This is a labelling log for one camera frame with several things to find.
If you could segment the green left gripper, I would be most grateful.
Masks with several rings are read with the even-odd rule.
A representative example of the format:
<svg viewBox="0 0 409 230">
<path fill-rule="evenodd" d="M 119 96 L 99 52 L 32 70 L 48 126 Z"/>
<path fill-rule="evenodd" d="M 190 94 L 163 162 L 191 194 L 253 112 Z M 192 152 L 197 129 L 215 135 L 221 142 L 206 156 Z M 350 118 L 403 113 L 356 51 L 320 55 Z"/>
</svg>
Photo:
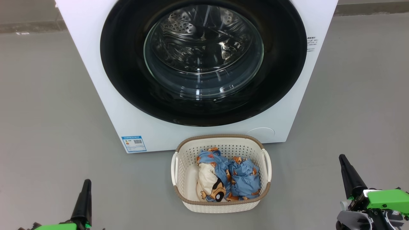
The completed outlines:
<svg viewBox="0 0 409 230">
<path fill-rule="evenodd" d="M 71 221 L 74 223 L 61 223 L 34 227 L 34 230 L 90 230 L 92 227 L 92 195 L 91 180 L 86 179 L 78 195 Z"/>
</svg>

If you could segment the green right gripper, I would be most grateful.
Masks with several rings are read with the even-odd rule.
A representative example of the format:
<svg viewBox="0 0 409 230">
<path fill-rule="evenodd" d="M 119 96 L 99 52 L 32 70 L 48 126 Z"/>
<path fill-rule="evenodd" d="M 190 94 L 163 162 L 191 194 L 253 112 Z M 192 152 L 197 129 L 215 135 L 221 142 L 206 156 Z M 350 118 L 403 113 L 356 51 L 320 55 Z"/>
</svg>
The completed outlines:
<svg viewBox="0 0 409 230">
<path fill-rule="evenodd" d="M 367 189 L 344 154 L 339 155 L 346 198 L 336 217 L 337 230 L 407 230 L 409 195 L 400 189 Z"/>
</svg>

